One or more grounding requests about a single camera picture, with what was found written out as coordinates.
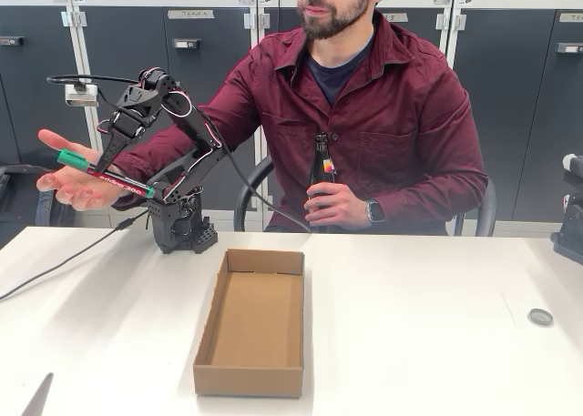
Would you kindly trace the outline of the person's left hand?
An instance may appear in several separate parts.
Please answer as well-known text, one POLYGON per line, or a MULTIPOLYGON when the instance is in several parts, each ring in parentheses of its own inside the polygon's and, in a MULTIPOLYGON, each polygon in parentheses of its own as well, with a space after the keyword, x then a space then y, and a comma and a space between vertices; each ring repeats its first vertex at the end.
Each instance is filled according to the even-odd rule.
POLYGON ((360 230, 372 225, 367 203, 354 195, 344 184, 320 182, 307 189, 305 219, 313 227, 337 226, 360 230))

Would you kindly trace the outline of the person's right hand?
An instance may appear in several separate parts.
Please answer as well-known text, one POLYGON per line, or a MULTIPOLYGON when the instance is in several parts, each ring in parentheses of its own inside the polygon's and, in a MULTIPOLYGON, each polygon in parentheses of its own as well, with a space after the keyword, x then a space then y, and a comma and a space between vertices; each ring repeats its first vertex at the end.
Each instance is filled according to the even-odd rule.
MULTIPOLYGON (((48 129, 41 129, 38 132, 38 138, 55 150, 71 150, 85 157, 91 163, 96 163, 99 160, 98 151, 73 143, 48 129)), ((123 188, 69 166, 43 175, 36 182, 36 187, 39 191, 54 190, 59 202, 70 205, 77 211, 107 208, 120 198, 130 195, 130 192, 123 188)))

